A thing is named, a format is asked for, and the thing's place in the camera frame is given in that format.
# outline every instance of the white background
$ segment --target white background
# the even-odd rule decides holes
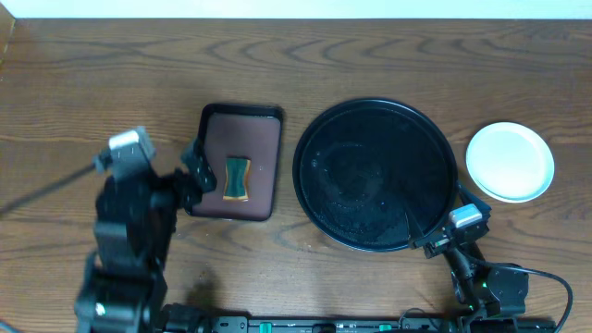
[[[24,18],[592,19],[592,0],[0,0]]]

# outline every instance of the green sponge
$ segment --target green sponge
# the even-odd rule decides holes
[[[224,200],[249,200],[247,178],[251,160],[248,158],[228,157],[226,159],[226,185]]]

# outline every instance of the black plate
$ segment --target black plate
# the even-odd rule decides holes
[[[298,200],[328,236],[356,249],[408,247],[412,216],[428,235],[446,223],[458,177],[442,132],[414,108],[382,99],[331,107],[296,147]]]

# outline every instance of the wooden table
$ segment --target wooden table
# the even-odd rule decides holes
[[[549,190],[493,206],[487,259],[558,274],[575,302],[565,332],[592,330],[592,22],[507,20],[18,20],[0,70],[0,204],[83,167],[109,136],[151,133],[161,172],[180,166],[202,108],[286,113],[274,214],[265,223],[179,213],[167,302],[252,315],[396,317],[456,303],[442,257],[364,253],[321,233],[298,204],[292,156],[306,126],[353,97],[426,113],[466,179],[464,150],[488,123],[538,132],[554,154]],[[95,247],[92,175],[0,221],[0,316],[25,331],[73,331]],[[530,316],[559,317],[565,290],[531,277]]]

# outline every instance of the cable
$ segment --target cable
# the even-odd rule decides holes
[[[513,272],[520,272],[520,273],[537,275],[537,276],[540,276],[543,278],[554,279],[554,280],[558,281],[559,283],[561,283],[563,285],[563,287],[565,288],[565,290],[567,291],[567,305],[565,306],[565,311],[563,312],[563,316],[561,317],[559,323],[557,323],[557,327],[555,327],[555,333],[558,333],[559,331],[561,331],[561,328],[563,327],[563,325],[567,321],[567,317],[570,315],[570,312],[572,311],[572,305],[574,304],[574,292],[572,291],[572,287],[570,286],[569,283],[567,283],[566,280],[564,280],[563,278],[558,277],[554,274],[535,270],[535,269],[521,268],[521,267],[505,265],[505,264],[490,263],[485,260],[480,260],[480,259],[474,258],[473,256],[469,255],[467,252],[465,252],[464,249],[460,246],[458,246],[457,249],[459,250],[459,252],[462,255],[464,255],[467,258],[468,261],[470,261],[471,263],[476,264],[476,265],[481,265],[481,266],[490,267],[490,268],[506,269],[506,270],[510,270]]]
[[[20,333],[19,330],[12,327],[11,325],[5,323],[4,321],[0,320],[0,330],[4,330],[8,333]]]
[[[45,195],[59,190],[61,188],[63,188],[64,186],[68,185],[70,182],[92,172],[94,170],[94,164],[85,166],[73,173],[71,173],[70,175],[63,177],[62,179],[59,179],[58,181],[55,181],[45,187],[43,187],[42,189],[39,189],[33,193],[24,195],[20,198],[18,198],[17,200],[13,201],[12,203],[8,203],[6,206],[4,206],[2,209],[0,209],[0,218],[2,218],[4,215],[12,212],[13,210],[28,204],[30,202],[33,202],[37,199],[43,198]]]
[[[411,311],[419,311],[424,315],[427,315],[427,312],[424,311],[423,309],[420,308],[411,308],[408,309],[407,311],[405,311],[403,314],[401,314],[401,318],[399,318],[399,329],[403,329],[403,319],[405,318],[405,316],[410,313]],[[427,318],[427,320],[429,320],[429,323],[432,324],[432,326],[437,329],[438,331],[440,331],[440,326],[436,325],[436,323],[434,323],[434,320],[432,320],[432,318]]]

